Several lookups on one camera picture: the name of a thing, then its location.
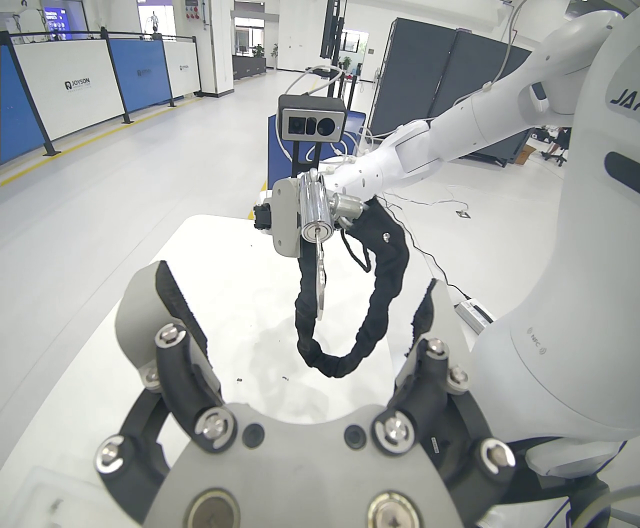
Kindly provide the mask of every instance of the person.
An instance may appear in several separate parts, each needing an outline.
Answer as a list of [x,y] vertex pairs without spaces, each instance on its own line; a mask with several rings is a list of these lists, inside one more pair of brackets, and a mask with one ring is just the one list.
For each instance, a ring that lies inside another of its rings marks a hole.
[[552,156],[553,153],[559,148],[568,149],[569,141],[571,140],[571,128],[560,127],[558,130],[558,137],[554,139],[553,143],[547,150],[546,154]]

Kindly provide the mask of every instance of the white robotic arm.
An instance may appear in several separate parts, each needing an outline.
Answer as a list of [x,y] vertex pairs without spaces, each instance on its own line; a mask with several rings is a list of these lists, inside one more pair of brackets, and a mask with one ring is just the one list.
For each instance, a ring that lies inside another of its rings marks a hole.
[[[589,66],[622,20],[600,11],[579,17],[549,35],[511,75],[435,118],[400,126],[374,152],[325,176],[328,192],[372,198],[411,185],[444,162],[492,145],[536,125],[571,126]],[[531,86],[541,83],[547,99]]]
[[[640,434],[640,11],[621,22],[618,13],[595,12],[566,23],[511,75],[431,126],[401,126],[324,179],[329,193],[368,200],[535,125],[574,125],[552,260],[472,353],[472,392],[498,437],[558,436],[581,446],[564,462],[553,443],[531,453],[532,468],[556,476],[590,474]],[[535,83],[547,100],[534,96]]]

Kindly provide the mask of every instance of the white panel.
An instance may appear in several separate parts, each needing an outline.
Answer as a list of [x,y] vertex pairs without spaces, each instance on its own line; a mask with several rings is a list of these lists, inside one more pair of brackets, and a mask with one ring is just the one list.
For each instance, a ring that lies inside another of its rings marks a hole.
[[180,97],[185,93],[199,92],[196,45],[193,42],[165,42],[164,53],[172,95]]
[[39,42],[15,51],[52,140],[124,113],[105,41]]

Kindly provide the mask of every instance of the window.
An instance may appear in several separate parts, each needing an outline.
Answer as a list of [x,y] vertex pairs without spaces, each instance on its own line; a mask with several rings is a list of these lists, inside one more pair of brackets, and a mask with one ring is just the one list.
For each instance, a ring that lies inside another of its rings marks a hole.
[[353,53],[357,53],[359,47],[360,33],[352,33],[350,31],[342,32],[342,42],[340,43],[340,49],[342,51],[351,51]]
[[256,46],[264,47],[264,20],[235,17],[236,55],[252,56]]
[[243,19],[240,17],[236,17],[235,22],[237,28],[264,29],[264,20],[262,19]]

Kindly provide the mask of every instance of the joyson logo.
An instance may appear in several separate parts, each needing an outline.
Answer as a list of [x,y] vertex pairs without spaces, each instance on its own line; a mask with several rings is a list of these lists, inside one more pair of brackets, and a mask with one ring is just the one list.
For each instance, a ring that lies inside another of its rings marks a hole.
[[65,88],[67,90],[71,90],[72,92],[84,90],[85,88],[91,88],[91,81],[89,80],[89,77],[85,77],[84,79],[76,79],[75,81],[65,81]]

